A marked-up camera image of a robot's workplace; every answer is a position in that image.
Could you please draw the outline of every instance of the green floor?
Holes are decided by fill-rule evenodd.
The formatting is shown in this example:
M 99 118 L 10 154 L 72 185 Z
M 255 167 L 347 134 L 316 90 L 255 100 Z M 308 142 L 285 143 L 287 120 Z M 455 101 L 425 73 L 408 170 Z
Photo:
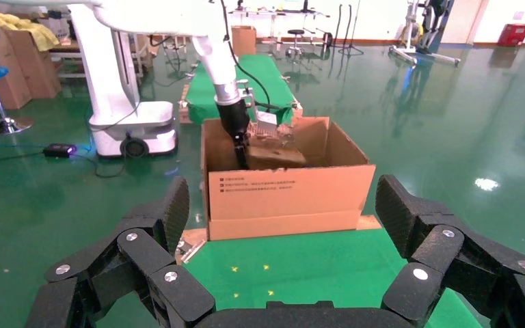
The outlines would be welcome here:
M 362 49 L 363 56 L 349 61 L 339 54 L 305 61 L 304 66 L 277 61 L 280 71 L 291 76 L 290 87 L 304 115 L 328 115 L 341 125 L 377 164 L 377 176 L 396 174 L 413 194 L 447 203 L 481 234 L 525 253 L 525 48 L 516 55 L 444 48 L 441 53 L 462 58 L 458 69 L 423 61 L 408 78 L 409 65 L 389 58 L 387 47 Z M 195 60 L 187 57 L 181 70 L 189 70 Z M 142 97 L 177 102 L 184 83 L 169 85 L 179 77 L 175 68 L 160 54 L 154 74 L 143 83 Z M 12 144 L 88 147 L 84 111 L 90 103 L 83 85 L 73 81 L 55 100 L 33 100 L 11 112 L 32 117 L 36 125 L 14 138 L 0 137 L 0 156 L 39 151 L 5 146 Z M 111 180 L 96 178 L 91 163 L 79 159 L 32 156 L 0 162 L 0 327 L 23 326 L 49 265 L 106 235 L 130 207 L 161 195 L 175 175 L 191 186 L 189 227 L 204 226 L 200 128 L 182 126 L 179 132 L 176 156 L 129 161 L 123 176 Z M 101 168 L 114 172 L 120 164 Z M 484 191 L 474 183 L 478 178 L 495 180 L 498 187 Z M 375 212 L 374 200 L 372 188 L 366 213 Z M 328 238 L 335 242 L 340 237 Z M 298 256 L 305 249 L 301 244 Z M 342 258 L 355 253 L 341 251 L 346 252 Z M 332 257 L 310 251 L 302 256 L 317 262 Z M 132 295 L 99 324 L 154 326 Z

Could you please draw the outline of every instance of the cardboard box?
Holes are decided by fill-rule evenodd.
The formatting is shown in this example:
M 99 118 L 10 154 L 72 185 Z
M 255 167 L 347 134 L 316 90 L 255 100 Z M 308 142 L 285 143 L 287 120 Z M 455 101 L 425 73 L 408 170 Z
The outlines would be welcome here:
M 220 120 L 204 121 L 209 240 L 357 228 L 375 165 L 329 118 L 298 118 L 294 134 L 309 168 L 245 171 Z
M 0 29 L 0 65 L 9 73 L 0 79 L 0 99 L 5 109 L 20 109 L 31 100 L 29 88 L 7 35 Z
M 252 26 L 233 26 L 232 49 L 239 57 L 256 55 L 256 29 Z
M 39 51 L 28 31 L 5 30 L 21 65 L 33 99 L 55 98 L 62 90 L 59 77 L 48 51 Z

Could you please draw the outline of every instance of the cardboard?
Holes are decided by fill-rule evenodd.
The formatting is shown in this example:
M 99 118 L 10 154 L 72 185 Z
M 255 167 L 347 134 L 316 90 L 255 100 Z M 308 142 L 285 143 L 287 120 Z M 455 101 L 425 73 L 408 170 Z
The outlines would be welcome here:
M 354 230 L 375 165 L 329 118 L 298 118 L 310 167 L 239 170 L 219 120 L 202 126 L 203 198 L 210 240 Z
M 55 98 L 62 90 L 48 51 L 39 51 L 28 31 L 5 30 L 33 99 Z
M 256 55 L 256 29 L 253 26 L 233 26 L 232 49 L 238 57 Z
M 5 109 L 20 109 L 31 100 L 29 88 L 9 38 L 0 29 L 0 65 L 9 73 L 0 79 L 0 99 Z

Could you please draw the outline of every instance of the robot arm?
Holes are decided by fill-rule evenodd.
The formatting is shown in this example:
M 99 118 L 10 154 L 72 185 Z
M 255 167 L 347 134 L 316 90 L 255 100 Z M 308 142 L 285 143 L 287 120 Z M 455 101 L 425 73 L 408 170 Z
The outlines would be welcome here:
M 116 31 L 192 37 L 214 84 L 221 122 L 246 167 L 247 106 L 237 86 L 221 0 L 0 0 L 12 5 L 86 5 L 103 25 Z

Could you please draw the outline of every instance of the white pipe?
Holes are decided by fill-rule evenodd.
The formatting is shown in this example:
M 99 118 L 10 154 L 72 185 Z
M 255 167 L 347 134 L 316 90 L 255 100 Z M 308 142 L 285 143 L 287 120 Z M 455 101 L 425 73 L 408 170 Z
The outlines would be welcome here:
M 10 5 L 101 5 L 103 0 L 0 0 L 0 3 Z

